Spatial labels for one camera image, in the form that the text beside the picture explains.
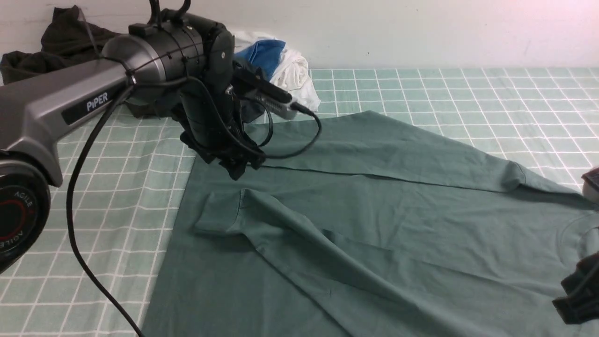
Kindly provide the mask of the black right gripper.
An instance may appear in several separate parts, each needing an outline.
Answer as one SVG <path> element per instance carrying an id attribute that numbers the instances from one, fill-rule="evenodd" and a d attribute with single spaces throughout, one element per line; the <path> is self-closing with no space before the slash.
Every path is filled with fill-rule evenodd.
<path id="1" fill-rule="evenodd" d="M 599 318 L 599 254 L 583 258 L 575 271 L 561 281 L 565 296 L 552 301 L 567 325 L 580 325 Z"/>

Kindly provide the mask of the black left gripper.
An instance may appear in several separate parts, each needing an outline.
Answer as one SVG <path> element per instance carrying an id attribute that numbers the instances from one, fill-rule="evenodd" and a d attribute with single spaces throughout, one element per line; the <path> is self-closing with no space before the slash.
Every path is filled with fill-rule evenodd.
<path id="1" fill-rule="evenodd" d="M 265 153 L 246 133 L 241 118 L 241 102 L 252 102 L 225 90 L 210 91 L 205 83 L 192 75 L 178 89 L 183 107 L 180 113 L 184 132 L 181 140 L 207 164 L 217 161 L 229 177 L 237 181 L 246 168 L 254 170 L 263 166 Z"/>

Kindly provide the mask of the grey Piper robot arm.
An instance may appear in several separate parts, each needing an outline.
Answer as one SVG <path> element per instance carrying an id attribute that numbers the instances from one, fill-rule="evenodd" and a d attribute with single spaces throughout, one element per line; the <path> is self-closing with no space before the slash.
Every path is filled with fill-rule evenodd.
<path id="1" fill-rule="evenodd" d="M 73 254 L 140 337 L 598 335 L 598 201 L 365 111 L 321 121 L 233 58 L 221 23 L 152 1 L 94 60 L 1 87 L 1 271 L 34 245 L 57 143 Z M 197 156 L 139 330 L 81 257 L 73 190 L 119 105 L 157 102 Z"/>

